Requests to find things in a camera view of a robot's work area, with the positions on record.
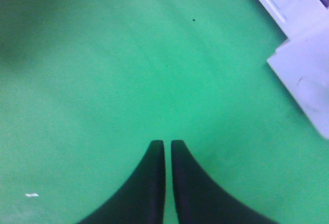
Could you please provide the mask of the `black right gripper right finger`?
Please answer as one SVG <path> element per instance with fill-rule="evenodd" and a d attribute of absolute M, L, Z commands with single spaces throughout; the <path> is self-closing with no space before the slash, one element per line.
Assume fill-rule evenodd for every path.
<path fill-rule="evenodd" d="M 218 185 L 185 142 L 171 142 L 173 193 L 179 223 L 276 223 Z"/>

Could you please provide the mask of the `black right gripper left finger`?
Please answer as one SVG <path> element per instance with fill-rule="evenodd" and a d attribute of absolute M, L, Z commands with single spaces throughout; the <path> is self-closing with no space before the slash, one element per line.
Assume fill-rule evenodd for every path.
<path fill-rule="evenodd" d="M 164 143 L 153 140 L 124 184 L 78 223 L 163 223 L 164 204 Z"/>

